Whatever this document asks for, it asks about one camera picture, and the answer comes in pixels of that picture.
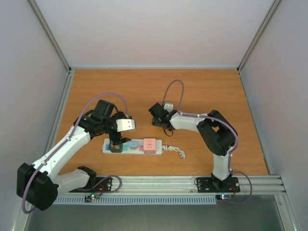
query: cable connector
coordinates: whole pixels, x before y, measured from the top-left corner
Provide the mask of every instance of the cable connector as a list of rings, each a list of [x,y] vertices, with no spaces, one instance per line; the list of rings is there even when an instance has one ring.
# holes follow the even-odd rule
[[[184,159],[186,157],[186,154],[183,150],[181,150],[179,147],[176,146],[167,146],[167,145],[162,145],[162,152],[164,151],[176,151],[179,152],[179,155],[181,159]]]

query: wooden surface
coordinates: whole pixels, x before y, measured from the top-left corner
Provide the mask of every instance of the wooden surface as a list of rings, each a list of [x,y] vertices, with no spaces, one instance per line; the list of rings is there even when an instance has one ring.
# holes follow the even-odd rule
[[[215,109],[237,130],[240,146],[232,158],[232,169],[248,175],[267,175],[263,155],[249,112],[244,90],[236,70],[77,70],[67,100],[57,141],[72,126],[83,107],[100,93],[116,92],[128,103],[128,112],[136,122],[135,131],[123,132],[132,139],[156,138],[163,144],[180,147],[186,153],[180,159],[177,152],[164,152],[162,156],[110,155],[102,153],[102,144],[108,135],[94,138],[82,147],[64,166],[61,174],[85,165],[99,175],[209,175],[213,168],[213,155],[201,135],[187,130],[176,130],[167,137],[161,128],[151,125],[148,109],[161,103],[166,87],[181,79],[185,93],[181,111],[209,113]],[[169,89],[167,102],[178,106],[181,86],[175,83]],[[106,96],[124,111],[123,103],[115,96]],[[94,109],[97,102],[89,109]]]

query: black loop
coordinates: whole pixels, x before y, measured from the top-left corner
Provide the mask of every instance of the black loop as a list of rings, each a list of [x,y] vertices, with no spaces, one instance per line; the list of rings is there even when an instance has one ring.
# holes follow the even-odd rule
[[[172,131],[171,136],[173,136],[173,130],[171,130],[171,131]],[[169,135],[167,135],[167,133],[166,133],[166,129],[164,129],[164,133],[165,133],[166,136],[169,136]],[[169,137],[171,137],[171,136],[169,136]]]

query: robotic arm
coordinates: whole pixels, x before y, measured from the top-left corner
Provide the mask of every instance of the robotic arm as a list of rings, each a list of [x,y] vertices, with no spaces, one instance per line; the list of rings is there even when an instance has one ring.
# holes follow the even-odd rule
[[[156,103],[149,109],[149,112],[153,116],[153,126],[169,131],[186,129],[199,132],[214,156],[214,168],[211,174],[213,186],[219,191],[228,184],[232,177],[229,170],[229,152],[235,145],[235,137],[230,129],[218,122],[223,121],[232,128],[218,111],[212,110],[209,114],[194,117],[190,114],[179,114],[173,110],[171,103],[166,103],[164,106]]]
[[[111,116],[114,108],[117,112]],[[94,137],[107,133],[112,144],[118,145],[130,141],[129,138],[122,138],[121,132],[135,128],[135,122],[131,117],[127,118],[123,112],[119,112],[114,104],[99,100],[94,110],[82,116],[75,131],[72,126],[61,141],[42,158],[32,165],[23,163],[18,168],[17,195],[23,197],[26,193],[28,202],[40,210],[45,210],[52,205],[57,195],[76,188],[93,187],[96,182],[96,173],[87,167],[82,166],[60,176],[58,173],[66,162]],[[34,174],[30,187],[26,191],[26,186]]]

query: gray floor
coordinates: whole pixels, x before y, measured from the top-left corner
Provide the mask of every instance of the gray floor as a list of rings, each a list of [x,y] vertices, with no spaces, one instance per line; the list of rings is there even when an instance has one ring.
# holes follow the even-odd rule
[[[245,230],[283,230],[274,196],[253,196],[244,205],[53,205],[36,210],[26,226],[26,231]]]

